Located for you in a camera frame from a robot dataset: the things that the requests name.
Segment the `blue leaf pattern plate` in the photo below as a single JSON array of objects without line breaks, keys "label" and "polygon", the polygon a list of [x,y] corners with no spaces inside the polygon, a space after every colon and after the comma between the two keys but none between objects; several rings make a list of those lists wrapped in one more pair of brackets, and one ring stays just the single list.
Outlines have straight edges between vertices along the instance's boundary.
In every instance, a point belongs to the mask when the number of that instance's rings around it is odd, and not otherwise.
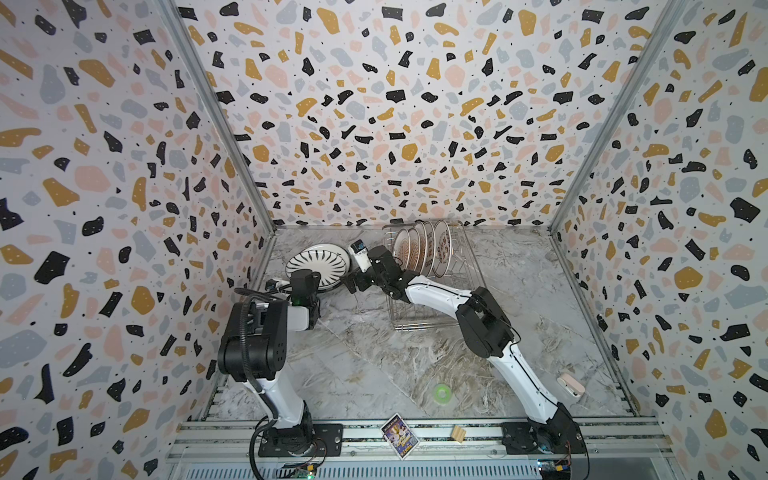
[{"label": "blue leaf pattern plate", "polygon": [[285,273],[308,269],[321,275],[319,291],[330,291],[341,284],[350,271],[351,258],[347,250],[332,243],[312,245],[294,255],[286,264]]}]

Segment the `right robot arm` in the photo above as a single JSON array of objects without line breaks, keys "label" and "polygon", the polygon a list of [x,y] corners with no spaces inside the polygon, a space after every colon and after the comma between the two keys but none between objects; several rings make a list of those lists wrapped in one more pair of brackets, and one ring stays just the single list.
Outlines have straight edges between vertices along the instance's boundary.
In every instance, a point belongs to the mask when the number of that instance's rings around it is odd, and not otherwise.
[{"label": "right robot arm", "polygon": [[351,293],[379,287],[390,299],[429,307],[455,319],[466,346],[488,360],[521,402],[528,430],[522,447],[553,454],[585,454],[581,428],[567,407],[538,378],[519,349],[521,336],[485,287],[461,290],[404,270],[384,245],[353,242],[357,266],[342,278]]}]

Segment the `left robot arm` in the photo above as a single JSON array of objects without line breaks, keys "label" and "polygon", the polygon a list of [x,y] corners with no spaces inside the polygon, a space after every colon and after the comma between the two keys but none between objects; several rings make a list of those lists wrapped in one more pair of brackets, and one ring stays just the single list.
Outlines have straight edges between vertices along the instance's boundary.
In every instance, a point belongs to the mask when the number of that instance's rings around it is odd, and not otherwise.
[{"label": "left robot arm", "polygon": [[235,290],[242,300],[231,309],[217,366],[261,402],[267,415],[265,437],[272,442],[304,444],[313,437],[308,407],[282,370],[288,334],[311,330],[319,319],[321,279],[320,273],[309,269],[291,273],[285,298]]}]

